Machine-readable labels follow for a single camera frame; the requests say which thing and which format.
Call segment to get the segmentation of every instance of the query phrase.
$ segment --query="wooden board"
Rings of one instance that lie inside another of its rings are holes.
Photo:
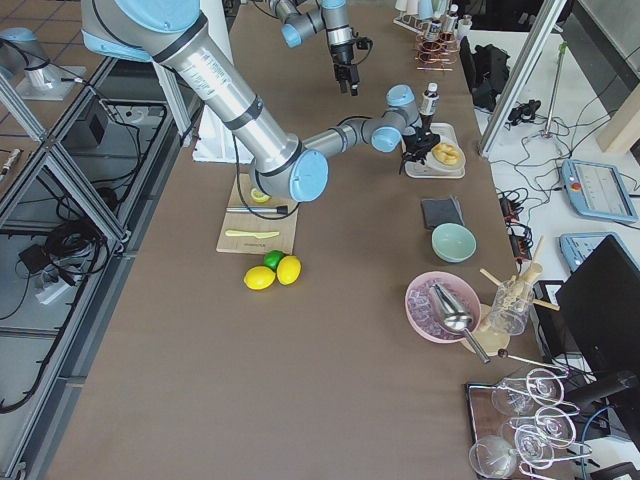
[[[288,205],[289,211],[291,211],[296,206],[296,202],[294,200],[278,197],[272,197],[268,202],[260,204],[252,202],[250,195],[251,181],[249,180],[249,175],[246,173],[240,174],[240,188],[242,189],[242,196],[250,207],[275,207],[278,205]],[[227,206],[243,206],[242,200],[240,200],[240,195],[238,195],[235,178]],[[256,255],[263,255],[271,250],[282,250],[284,253],[292,254],[293,241],[296,236],[297,220],[297,211],[294,212],[293,215],[282,220],[264,220],[251,213],[227,212],[224,216],[224,221],[222,222],[222,228],[220,229],[220,236],[218,237],[216,250],[218,252],[225,253],[252,253]],[[250,232],[278,231],[280,234],[276,237],[266,239],[257,239],[254,237],[227,237],[224,234],[227,230],[245,230]]]

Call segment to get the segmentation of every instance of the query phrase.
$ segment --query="green bowl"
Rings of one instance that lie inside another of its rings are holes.
[[[444,261],[459,263],[475,253],[476,237],[462,225],[443,223],[433,231],[431,246]]]

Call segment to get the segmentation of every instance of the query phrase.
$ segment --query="metal spoon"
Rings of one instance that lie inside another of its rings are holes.
[[[440,306],[441,315],[438,316],[440,325],[450,333],[464,335],[482,363],[489,363],[491,361],[489,355],[469,331],[469,327],[473,324],[473,316],[446,288],[438,284],[431,288]]]

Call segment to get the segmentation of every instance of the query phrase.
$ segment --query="white tray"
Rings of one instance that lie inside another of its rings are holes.
[[[456,137],[456,132],[453,128],[453,125],[449,123],[432,123],[431,131],[433,133],[437,133],[442,137],[446,137],[447,141],[453,141],[453,143],[460,148],[458,145],[458,139]],[[405,152],[405,145],[402,144],[402,152]],[[450,178],[450,179],[459,179],[464,177],[464,163],[462,162],[462,166],[456,170],[445,170],[441,168],[431,168],[429,166],[429,162],[427,159],[427,164],[422,165],[418,162],[407,162],[404,164],[404,171],[411,178]]]

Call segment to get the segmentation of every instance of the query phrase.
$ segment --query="pink bowl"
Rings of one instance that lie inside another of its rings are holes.
[[[444,286],[473,316],[472,332],[480,323],[480,300],[467,282],[447,272],[427,272],[417,276],[407,287],[404,306],[413,329],[427,340],[435,343],[454,343],[463,335],[449,333],[438,323],[438,311],[431,303],[429,289],[434,284]]]

